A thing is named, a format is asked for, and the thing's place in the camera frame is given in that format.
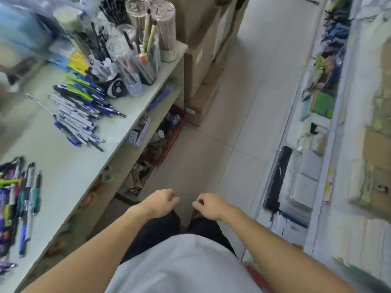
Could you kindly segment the person's right hand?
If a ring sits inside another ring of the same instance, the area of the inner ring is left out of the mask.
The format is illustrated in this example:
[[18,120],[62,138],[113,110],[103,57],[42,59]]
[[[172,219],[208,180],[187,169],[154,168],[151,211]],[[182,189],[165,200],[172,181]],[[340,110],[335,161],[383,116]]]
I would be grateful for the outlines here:
[[201,214],[210,220],[223,221],[232,205],[215,193],[203,193],[201,195],[205,195],[204,211]]

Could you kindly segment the person's left hand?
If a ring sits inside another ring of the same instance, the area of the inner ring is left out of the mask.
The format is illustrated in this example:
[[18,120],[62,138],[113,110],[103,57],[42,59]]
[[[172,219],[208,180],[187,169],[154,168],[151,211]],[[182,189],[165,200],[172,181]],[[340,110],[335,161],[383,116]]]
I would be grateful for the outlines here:
[[156,190],[154,193],[145,198],[139,204],[139,207],[149,219],[163,217],[172,211],[168,208],[167,196],[167,189]]

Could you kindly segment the person's left forearm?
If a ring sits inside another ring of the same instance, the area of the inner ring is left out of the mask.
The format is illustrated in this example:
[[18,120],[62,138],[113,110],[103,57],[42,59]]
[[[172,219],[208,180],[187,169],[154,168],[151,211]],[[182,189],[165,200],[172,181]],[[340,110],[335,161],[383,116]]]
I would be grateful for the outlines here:
[[153,216],[141,204],[80,246],[21,293],[104,293],[127,249]]

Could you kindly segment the red plastic basket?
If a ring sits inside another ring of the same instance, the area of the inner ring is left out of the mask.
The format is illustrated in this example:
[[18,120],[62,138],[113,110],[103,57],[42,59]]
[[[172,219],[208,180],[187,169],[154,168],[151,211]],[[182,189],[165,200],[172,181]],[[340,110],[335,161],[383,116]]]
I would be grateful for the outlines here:
[[186,111],[177,105],[172,105],[141,154],[140,160],[153,166],[161,165],[179,137],[186,121]]

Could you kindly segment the person's white shirt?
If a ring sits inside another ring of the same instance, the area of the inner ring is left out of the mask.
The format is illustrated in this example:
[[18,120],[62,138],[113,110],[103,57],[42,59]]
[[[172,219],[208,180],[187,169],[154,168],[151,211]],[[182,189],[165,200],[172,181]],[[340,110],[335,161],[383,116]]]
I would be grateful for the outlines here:
[[121,264],[105,293],[263,292],[227,248],[182,234]]

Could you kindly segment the small white box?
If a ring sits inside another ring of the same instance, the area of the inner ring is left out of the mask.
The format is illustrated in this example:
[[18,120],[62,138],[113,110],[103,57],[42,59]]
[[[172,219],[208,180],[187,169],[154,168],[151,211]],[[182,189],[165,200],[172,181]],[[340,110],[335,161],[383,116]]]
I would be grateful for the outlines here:
[[134,147],[140,147],[151,124],[149,115],[143,115],[132,127],[125,141]]

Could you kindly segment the black panda pen holder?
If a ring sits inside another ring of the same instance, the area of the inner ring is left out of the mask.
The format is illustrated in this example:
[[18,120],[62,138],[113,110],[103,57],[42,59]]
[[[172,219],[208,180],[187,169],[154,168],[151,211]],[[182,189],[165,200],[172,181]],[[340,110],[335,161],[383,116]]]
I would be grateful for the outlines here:
[[106,97],[121,98],[129,94],[120,73],[117,73],[116,76],[109,81],[97,83],[97,86],[103,90]]

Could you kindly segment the clear cup of pens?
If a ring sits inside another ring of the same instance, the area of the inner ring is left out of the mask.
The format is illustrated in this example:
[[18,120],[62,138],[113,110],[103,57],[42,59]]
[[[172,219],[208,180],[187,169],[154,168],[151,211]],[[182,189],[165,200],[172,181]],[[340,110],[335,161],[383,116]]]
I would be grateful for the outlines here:
[[133,26],[121,24],[111,29],[105,45],[130,96],[143,95],[144,85],[154,84],[160,69],[159,34],[147,38],[144,46]]

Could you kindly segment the white display shelf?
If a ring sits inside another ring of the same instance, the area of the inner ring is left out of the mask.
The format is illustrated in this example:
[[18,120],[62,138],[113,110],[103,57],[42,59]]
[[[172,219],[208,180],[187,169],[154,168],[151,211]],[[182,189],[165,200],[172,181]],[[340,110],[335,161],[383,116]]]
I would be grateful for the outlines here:
[[[391,0],[328,0],[257,219],[359,293],[391,293]],[[335,96],[332,119],[309,112]],[[283,146],[280,210],[263,208]]]

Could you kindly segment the stack of cardboard boxes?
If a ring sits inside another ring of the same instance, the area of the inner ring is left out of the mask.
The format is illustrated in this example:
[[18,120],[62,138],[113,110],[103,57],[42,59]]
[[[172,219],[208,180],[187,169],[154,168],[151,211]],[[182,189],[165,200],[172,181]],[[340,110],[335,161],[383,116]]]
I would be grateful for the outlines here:
[[167,0],[176,9],[177,40],[186,44],[184,103],[199,126],[219,90],[227,52],[250,0]]

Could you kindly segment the pile of mixed colour pens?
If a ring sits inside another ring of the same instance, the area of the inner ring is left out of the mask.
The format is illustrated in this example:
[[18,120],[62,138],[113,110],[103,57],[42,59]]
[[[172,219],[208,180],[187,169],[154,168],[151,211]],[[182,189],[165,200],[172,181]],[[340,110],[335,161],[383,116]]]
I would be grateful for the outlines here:
[[25,162],[20,155],[0,164],[0,278],[17,267],[9,260],[13,246],[20,258],[27,255],[33,216],[41,208],[42,171]]

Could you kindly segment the green notebook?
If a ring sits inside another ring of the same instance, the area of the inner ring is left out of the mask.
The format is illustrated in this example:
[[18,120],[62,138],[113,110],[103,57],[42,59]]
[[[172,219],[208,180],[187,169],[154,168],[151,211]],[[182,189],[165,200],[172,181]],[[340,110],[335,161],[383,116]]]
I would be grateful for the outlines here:
[[309,106],[309,112],[332,119],[336,98],[322,91],[316,91],[312,97]]

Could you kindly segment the yellow packet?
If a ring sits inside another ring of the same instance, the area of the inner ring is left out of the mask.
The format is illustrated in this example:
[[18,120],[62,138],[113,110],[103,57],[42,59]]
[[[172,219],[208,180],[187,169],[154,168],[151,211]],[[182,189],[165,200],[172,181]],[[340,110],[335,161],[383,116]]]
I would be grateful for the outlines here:
[[85,76],[90,65],[82,54],[75,51],[69,56],[68,67]]

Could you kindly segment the clear tube of pencils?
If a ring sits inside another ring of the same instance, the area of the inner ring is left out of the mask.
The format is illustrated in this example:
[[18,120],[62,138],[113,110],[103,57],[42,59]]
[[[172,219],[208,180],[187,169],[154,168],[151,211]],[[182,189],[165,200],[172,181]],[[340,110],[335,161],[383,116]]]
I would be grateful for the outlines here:
[[131,25],[135,28],[138,41],[144,43],[148,39],[145,29],[150,29],[150,1],[149,0],[126,0],[125,10]]
[[176,60],[176,10],[169,1],[155,0],[151,5],[151,16],[159,32],[159,49],[163,62]]

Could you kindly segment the clear tub of black pens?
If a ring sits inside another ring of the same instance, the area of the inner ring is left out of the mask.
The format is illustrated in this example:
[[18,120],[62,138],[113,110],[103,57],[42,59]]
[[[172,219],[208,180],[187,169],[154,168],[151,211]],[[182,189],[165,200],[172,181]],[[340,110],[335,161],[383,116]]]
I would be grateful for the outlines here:
[[100,43],[109,39],[125,41],[123,30],[119,28],[128,22],[125,1],[93,0],[97,10],[93,23]]

